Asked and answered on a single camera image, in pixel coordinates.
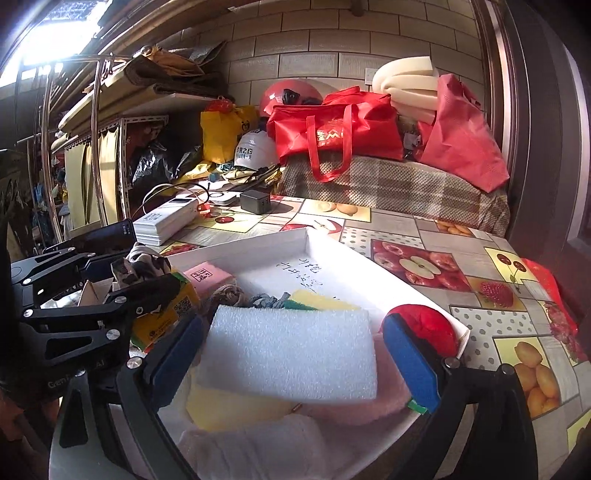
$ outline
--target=yellow box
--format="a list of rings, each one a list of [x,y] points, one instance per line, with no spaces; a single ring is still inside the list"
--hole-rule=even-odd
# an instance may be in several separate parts
[[[163,311],[147,313],[134,321],[131,342],[141,350],[148,348],[168,327],[199,305],[199,297],[191,282],[178,272],[173,272],[173,275],[181,282],[181,289],[174,300]]]

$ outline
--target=bag handle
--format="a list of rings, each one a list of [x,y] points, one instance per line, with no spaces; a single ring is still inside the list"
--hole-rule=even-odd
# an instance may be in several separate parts
[[[320,171],[320,157],[318,156],[316,135],[316,117],[314,115],[306,117],[308,153],[310,154],[312,175],[314,175],[314,178],[321,183],[327,183],[334,180],[345,173],[351,166],[351,158],[353,157],[353,120],[351,111],[352,106],[347,105],[343,115],[343,163],[339,168],[328,173],[322,173]]]

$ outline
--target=red ball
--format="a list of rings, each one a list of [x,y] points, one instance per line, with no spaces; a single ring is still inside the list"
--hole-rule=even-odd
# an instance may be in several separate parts
[[[388,312],[398,313],[413,333],[429,342],[442,357],[456,356],[458,341],[448,319],[425,305],[400,305]]]

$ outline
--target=yellow bag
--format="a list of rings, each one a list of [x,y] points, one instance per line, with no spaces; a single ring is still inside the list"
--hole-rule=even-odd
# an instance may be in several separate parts
[[[240,137],[257,123],[258,112],[252,105],[236,107],[230,113],[201,112],[203,159],[220,164],[233,160]]]

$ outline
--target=red plastic bag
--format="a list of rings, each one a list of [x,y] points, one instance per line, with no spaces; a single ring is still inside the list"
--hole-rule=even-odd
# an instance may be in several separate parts
[[[457,175],[487,193],[509,179],[473,93],[451,73],[437,84],[437,118],[420,162]]]
[[[314,178],[326,182],[346,172],[353,153],[401,160],[396,116],[389,95],[352,87],[328,95],[322,105],[274,107],[267,133],[283,165],[288,155],[308,153]],[[320,173],[317,150],[341,149],[343,165],[327,175]]]

